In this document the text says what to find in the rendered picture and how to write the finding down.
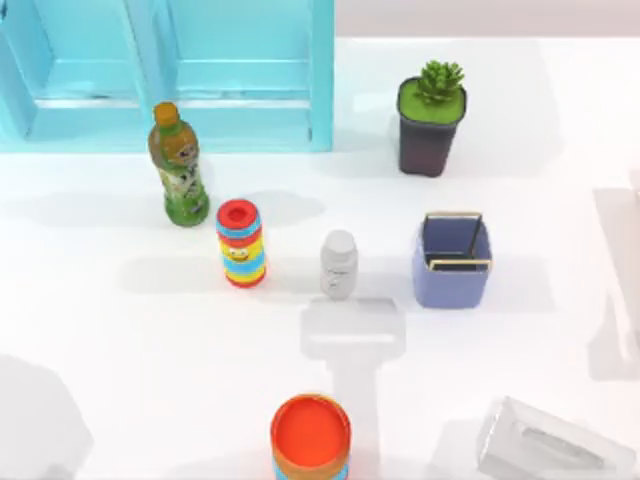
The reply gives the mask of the white tissue box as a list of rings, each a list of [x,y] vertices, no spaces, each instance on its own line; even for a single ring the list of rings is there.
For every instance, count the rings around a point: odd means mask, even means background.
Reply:
[[[493,480],[634,480],[633,449],[505,396],[477,439],[478,471]]]

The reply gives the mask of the white bottle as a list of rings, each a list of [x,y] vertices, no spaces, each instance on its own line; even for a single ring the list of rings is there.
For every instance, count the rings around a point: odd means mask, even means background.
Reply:
[[[359,252],[354,236],[346,230],[333,230],[320,251],[320,286],[332,300],[345,300],[355,290],[359,271]]]

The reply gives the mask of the light blue rack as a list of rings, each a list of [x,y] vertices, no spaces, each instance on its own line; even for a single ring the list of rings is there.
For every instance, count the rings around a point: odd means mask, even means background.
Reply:
[[[335,0],[0,0],[0,152],[328,151]]]

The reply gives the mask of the green plant in dark pot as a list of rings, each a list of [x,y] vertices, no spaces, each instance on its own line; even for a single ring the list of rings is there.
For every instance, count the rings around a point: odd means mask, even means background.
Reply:
[[[432,59],[399,85],[399,169],[405,174],[440,176],[467,109],[465,74],[456,62]]]

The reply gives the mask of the blue square container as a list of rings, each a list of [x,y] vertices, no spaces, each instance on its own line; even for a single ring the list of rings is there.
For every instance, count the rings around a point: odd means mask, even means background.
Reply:
[[[414,297],[424,308],[477,307],[493,266],[488,229],[479,212],[430,212],[416,235]]]

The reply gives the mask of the large stack of coloured rings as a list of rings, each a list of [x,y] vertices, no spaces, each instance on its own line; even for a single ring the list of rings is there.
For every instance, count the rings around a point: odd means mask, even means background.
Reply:
[[[270,425],[275,480],[349,480],[351,437],[349,417],[332,398],[288,399]]]

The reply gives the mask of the green bottle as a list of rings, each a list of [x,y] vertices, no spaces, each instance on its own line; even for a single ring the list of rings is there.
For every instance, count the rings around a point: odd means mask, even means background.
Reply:
[[[153,116],[148,150],[163,184],[165,212],[177,226],[197,226],[207,218],[210,206],[197,135],[172,102],[155,105]]]

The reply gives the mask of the small stack of coloured rings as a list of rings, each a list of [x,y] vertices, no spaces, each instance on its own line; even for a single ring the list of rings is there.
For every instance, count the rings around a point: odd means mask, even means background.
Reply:
[[[266,275],[263,224],[254,203],[246,199],[224,202],[216,213],[223,269],[238,288],[258,285]]]

